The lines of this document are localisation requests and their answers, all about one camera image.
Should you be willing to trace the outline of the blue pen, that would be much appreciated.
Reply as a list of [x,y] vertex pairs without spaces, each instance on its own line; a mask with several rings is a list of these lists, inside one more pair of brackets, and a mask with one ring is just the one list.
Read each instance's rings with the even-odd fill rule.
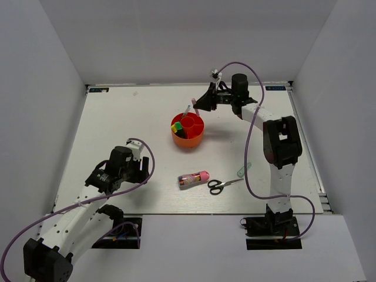
[[191,111],[191,105],[189,105],[189,106],[187,107],[187,109],[184,111],[183,116],[182,116],[182,119],[185,118],[185,117],[188,115],[188,113],[189,113],[190,111]]

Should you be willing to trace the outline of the green black highlighter marker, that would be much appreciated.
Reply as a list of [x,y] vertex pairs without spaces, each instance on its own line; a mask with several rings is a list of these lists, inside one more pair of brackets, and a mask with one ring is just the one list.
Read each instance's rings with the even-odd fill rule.
[[179,137],[181,139],[186,138],[185,132],[183,130],[183,126],[180,122],[175,122],[174,124],[172,124],[171,130],[177,137]]

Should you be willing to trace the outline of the green correction tape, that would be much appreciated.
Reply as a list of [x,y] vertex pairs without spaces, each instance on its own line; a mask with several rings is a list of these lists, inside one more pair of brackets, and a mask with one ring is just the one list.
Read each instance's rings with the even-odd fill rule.
[[251,168],[251,162],[247,162],[247,164],[241,167],[237,172],[237,177],[243,178],[247,171]]

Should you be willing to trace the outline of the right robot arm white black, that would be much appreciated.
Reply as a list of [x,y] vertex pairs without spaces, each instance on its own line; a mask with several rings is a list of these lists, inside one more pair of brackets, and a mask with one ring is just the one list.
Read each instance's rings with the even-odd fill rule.
[[262,131],[263,154],[270,165],[270,194],[262,198],[266,201],[266,213],[261,226],[279,234],[293,219],[291,178],[303,151],[296,119],[279,117],[264,109],[262,101],[251,98],[245,74],[233,75],[230,86],[222,81],[220,72],[214,71],[211,76],[214,81],[194,108],[210,112],[217,105],[230,105],[236,116],[250,122],[250,130],[257,127]]

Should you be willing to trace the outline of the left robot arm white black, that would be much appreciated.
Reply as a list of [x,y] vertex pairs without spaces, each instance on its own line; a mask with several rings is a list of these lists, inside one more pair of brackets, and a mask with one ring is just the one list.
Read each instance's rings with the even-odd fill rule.
[[25,274],[35,281],[68,281],[78,258],[102,237],[119,234],[124,228],[124,212],[107,204],[121,184],[145,183],[149,159],[141,157],[144,144],[128,140],[116,146],[108,160],[96,165],[74,204],[39,239],[29,239],[23,247]]

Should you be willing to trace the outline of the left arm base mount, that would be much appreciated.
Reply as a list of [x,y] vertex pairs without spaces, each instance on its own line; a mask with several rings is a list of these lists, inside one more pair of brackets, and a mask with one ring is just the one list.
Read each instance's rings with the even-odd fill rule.
[[140,249],[143,219],[141,217],[124,217],[123,222],[126,221],[133,223],[137,228],[137,232],[131,224],[124,224],[94,243],[92,248],[118,250]]

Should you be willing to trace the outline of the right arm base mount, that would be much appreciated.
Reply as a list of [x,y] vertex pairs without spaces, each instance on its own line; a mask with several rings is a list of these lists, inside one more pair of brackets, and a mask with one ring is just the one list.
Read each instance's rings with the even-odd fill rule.
[[245,229],[247,250],[299,250],[302,249],[300,229],[295,216],[289,222],[273,226],[266,216],[243,217],[240,225]]

